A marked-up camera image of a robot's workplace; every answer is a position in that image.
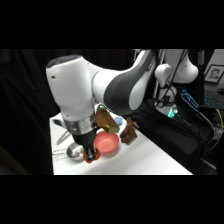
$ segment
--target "wire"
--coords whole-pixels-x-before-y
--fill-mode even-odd
[[[209,125],[211,126],[211,128],[212,128],[212,131],[213,131],[213,136],[215,135],[215,128],[214,128],[214,126],[213,126],[213,124],[211,123],[211,121],[204,115],[204,114],[202,114],[201,112],[199,112],[199,110],[196,110],[189,102],[187,102],[187,101],[185,101],[185,99],[183,98],[183,96],[181,95],[181,98],[183,99],[183,101],[187,104],[187,105],[189,105],[195,112],[197,112],[197,114],[199,115],[201,115],[208,123],[209,123]]]
[[[222,135],[223,135],[223,129],[224,129],[224,127],[223,127],[223,120],[222,120],[222,115],[221,115],[221,113],[220,113],[220,111],[217,109],[216,110],[217,112],[218,112],[218,114],[219,114],[219,117],[220,117],[220,120],[221,120],[221,124],[222,124],[222,134],[221,134],[221,136],[220,136],[220,138],[218,139],[218,141],[216,142],[216,144],[211,148],[211,149],[209,149],[208,151],[209,152],[211,152],[218,144],[219,144],[219,142],[220,142],[220,140],[221,140],[221,138],[222,138]]]
[[[185,57],[187,56],[188,52],[189,52],[189,50],[186,51],[186,53],[185,53],[185,55],[184,55],[184,57],[183,57],[183,59],[181,60],[180,63],[182,63],[182,61],[185,59]]]
[[[176,77],[176,74],[177,74],[177,70],[178,70],[178,68],[179,68],[179,66],[180,66],[180,63],[182,62],[181,60],[183,59],[183,56],[184,56],[184,54],[186,53],[185,50],[186,50],[186,49],[183,50],[183,53],[182,53],[182,55],[181,55],[181,57],[180,57],[180,60],[179,60],[179,62],[178,62],[178,64],[177,64],[177,67],[176,67],[176,69],[175,69],[173,78],[172,78],[172,80],[171,80],[171,83],[170,83],[170,85],[169,85],[169,87],[168,87],[166,93],[164,94],[164,96],[162,97],[162,99],[159,100],[159,102],[157,102],[157,105],[156,105],[155,107],[158,107],[159,104],[163,102],[163,100],[164,100],[165,97],[166,97],[166,94],[169,92],[170,88],[172,87],[173,81],[174,81],[174,79],[175,79],[175,77]]]

